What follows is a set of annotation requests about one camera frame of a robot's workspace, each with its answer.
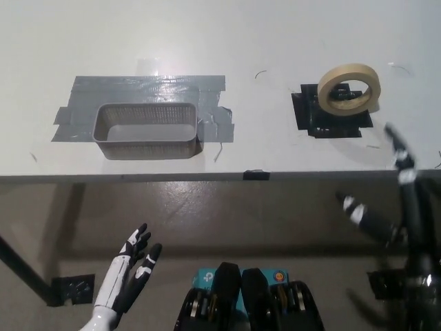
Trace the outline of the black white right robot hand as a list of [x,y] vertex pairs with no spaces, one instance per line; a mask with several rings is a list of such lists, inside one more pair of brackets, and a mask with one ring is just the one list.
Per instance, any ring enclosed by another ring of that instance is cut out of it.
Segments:
[[359,202],[350,194],[337,192],[336,198],[349,220],[375,241],[390,246],[407,245],[405,267],[407,287],[440,285],[440,258],[429,198],[424,191],[416,161],[405,140],[391,125],[384,127],[393,146],[394,166],[398,174],[402,220],[395,225]]

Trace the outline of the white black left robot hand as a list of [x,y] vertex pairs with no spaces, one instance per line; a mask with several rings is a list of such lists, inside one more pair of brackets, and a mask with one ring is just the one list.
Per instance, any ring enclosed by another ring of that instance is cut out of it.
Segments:
[[160,257],[163,246],[154,244],[145,253],[151,233],[147,224],[137,228],[113,258],[94,305],[105,307],[121,315],[134,304],[148,282]]

